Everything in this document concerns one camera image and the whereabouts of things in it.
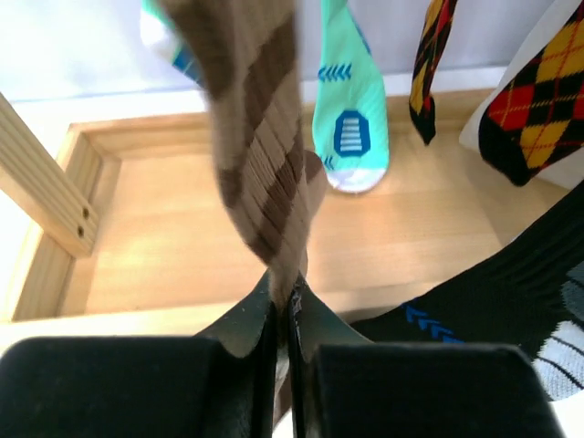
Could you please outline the black grey blue sock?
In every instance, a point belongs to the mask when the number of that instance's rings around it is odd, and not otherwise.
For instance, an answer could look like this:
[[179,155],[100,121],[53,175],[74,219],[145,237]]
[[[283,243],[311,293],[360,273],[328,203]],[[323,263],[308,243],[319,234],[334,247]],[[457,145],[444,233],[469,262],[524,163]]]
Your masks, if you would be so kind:
[[582,392],[582,185],[485,261],[351,326],[377,342],[510,344],[529,357],[550,400]]

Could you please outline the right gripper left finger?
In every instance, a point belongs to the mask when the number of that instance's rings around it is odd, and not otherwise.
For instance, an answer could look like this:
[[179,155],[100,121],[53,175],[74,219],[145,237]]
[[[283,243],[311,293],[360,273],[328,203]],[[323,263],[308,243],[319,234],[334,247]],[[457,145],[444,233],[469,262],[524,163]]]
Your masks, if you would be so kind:
[[277,328],[268,274],[200,336],[218,344],[205,395],[202,436],[269,437]]

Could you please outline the brown striped sock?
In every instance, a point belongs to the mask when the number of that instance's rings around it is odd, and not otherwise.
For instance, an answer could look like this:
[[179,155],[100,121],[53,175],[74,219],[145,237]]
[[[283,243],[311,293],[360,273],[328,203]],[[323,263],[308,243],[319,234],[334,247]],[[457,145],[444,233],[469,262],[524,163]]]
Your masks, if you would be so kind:
[[192,50],[212,123],[214,177],[243,243],[265,266],[276,311],[274,406],[290,377],[287,304],[306,278],[327,179],[304,144],[293,1],[163,1]]

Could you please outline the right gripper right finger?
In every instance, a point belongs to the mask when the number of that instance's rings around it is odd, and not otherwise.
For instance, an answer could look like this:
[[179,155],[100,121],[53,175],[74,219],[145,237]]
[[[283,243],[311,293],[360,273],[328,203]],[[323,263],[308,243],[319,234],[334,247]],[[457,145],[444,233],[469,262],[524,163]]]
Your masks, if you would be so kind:
[[371,340],[318,298],[303,276],[299,276],[293,286],[286,323],[294,435],[319,437],[318,349],[328,345],[369,345]]

